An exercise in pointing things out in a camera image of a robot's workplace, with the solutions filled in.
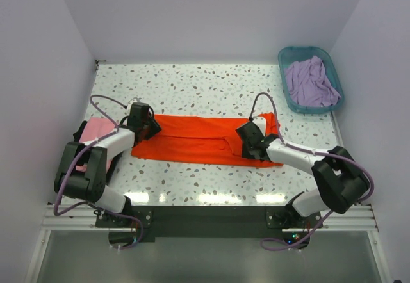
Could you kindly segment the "orange t shirt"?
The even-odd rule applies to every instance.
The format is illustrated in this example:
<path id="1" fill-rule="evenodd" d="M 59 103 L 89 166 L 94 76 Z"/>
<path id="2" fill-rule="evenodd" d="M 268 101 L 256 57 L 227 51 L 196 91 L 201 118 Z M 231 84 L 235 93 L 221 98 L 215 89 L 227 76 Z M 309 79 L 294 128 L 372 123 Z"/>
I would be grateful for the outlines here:
<path id="1" fill-rule="evenodd" d="M 242 156 L 242 140 L 236 129 L 247 118 L 156 115 L 161 131 L 132 148 L 140 159 L 207 165 L 270 168 L 282 163 Z"/>

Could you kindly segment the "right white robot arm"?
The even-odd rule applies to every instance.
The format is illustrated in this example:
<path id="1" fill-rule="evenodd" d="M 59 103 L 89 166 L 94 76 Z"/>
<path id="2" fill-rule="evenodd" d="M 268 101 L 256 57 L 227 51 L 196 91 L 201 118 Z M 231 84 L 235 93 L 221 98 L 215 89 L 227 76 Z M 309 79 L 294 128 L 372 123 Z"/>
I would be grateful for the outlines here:
<path id="1" fill-rule="evenodd" d="M 344 214 L 373 192 L 370 176 L 341 146 L 332 150 L 306 148 L 265 135 L 254 121 L 236 129 L 242 141 L 242 156 L 262 163 L 282 163 L 312 175 L 316 189 L 294 196 L 276 217 L 283 227 L 300 227 L 312 214 L 330 210 Z"/>

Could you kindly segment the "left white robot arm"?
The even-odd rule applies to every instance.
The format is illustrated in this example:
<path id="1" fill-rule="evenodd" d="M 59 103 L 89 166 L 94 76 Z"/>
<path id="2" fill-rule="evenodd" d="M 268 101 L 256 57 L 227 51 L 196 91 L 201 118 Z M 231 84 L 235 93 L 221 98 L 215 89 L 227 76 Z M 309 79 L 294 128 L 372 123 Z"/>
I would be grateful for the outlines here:
<path id="1" fill-rule="evenodd" d="M 62 197 L 66 196 L 80 200 L 68 210 L 92 204 L 110 213 L 111 221 L 117 226 L 129 225 L 133 219 L 131 202 L 107 185 L 107 164 L 160 131 L 153 109 L 148 104 L 135 102 L 131 104 L 124 123 L 116 124 L 108 134 L 84 143 L 72 141 L 66 144 L 54 180 L 57 193 L 54 215 L 67 212 L 59 210 Z"/>

